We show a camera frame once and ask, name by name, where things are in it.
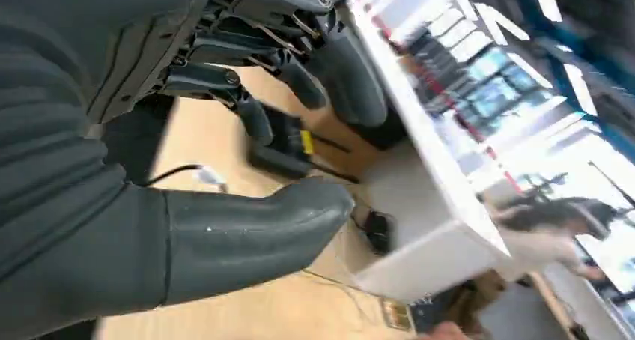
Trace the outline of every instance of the woman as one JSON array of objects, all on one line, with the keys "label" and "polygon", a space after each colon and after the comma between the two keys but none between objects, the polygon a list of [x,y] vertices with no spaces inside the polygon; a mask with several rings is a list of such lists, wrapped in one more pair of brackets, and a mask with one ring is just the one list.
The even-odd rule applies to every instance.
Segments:
[{"label": "woman", "polygon": [[492,270],[454,290],[447,318],[467,334],[486,333],[476,315],[493,303],[508,282],[558,262],[573,274],[598,281],[604,273],[577,256],[575,237],[590,234],[603,240],[618,212],[594,199],[564,198],[520,205],[504,211],[486,205],[511,255]]}]

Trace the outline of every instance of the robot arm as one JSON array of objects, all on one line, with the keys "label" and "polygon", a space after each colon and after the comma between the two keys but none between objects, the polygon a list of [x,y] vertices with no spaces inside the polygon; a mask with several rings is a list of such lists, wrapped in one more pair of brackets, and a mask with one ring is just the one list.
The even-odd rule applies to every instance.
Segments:
[{"label": "robot arm", "polygon": [[[279,11],[299,4],[303,12],[332,11],[315,0],[270,1]],[[120,167],[103,164],[101,142],[83,137],[89,119],[110,119],[144,94],[172,91],[188,79],[190,65],[205,67],[175,59],[181,51],[193,56],[193,35],[210,3],[0,0],[2,339],[196,300],[297,271],[348,218],[350,196],[319,179],[264,199],[141,188],[125,183]],[[257,17],[250,22],[273,27]],[[300,48],[301,38],[286,41]],[[269,53],[250,56],[276,60]],[[249,103],[223,71],[231,87],[209,94],[242,94],[235,99]],[[215,79],[196,79],[185,90],[203,81]],[[251,115],[241,114],[243,105],[232,110],[245,121]]]}]

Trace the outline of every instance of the window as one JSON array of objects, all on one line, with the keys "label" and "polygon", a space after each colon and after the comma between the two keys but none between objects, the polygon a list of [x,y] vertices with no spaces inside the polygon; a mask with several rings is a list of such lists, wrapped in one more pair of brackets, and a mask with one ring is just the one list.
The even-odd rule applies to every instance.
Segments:
[{"label": "window", "polygon": [[509,67],[502,74],[515,88],[521,91],[528,91],[538,87],[538,83],[517,65]]},{"label": "window", "polygon": [[495,47],[475,61],[467,72],[474,81],[480,81],[501,70],[510,61],[505,52]]}]

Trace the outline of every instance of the glass wall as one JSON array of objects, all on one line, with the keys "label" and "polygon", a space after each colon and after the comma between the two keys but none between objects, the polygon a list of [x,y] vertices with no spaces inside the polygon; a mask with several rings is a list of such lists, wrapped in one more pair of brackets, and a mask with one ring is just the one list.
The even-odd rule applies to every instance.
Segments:
[{"label": "glass wall", "polygon": [[[428,25],[428,31],[414,43],[418,45],[415,56],[435,79],[440,79],[444,88],[452,90],[458,114],[483,139],[504,131],[553,98],[550,91],[543,89],[455,7]],[[440,46],[454,62],[448,62]],[[434,99],[436,94],[429,88],[418,93]],[[435,106],[441,112],[447,110]]]}]

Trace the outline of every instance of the black sleeve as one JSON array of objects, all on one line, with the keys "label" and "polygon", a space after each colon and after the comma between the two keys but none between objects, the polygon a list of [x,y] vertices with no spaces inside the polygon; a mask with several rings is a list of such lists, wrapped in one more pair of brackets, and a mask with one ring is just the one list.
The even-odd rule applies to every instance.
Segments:
[{"label": "black sleeve", "polygon": [[0,339],[274,279],[309,265],[346,220],[350,196],[318,179],[265,199],[125,183],[103,164],[106,147],[84,137],[82,65],[55,42],[18,41],[6,15]]}]

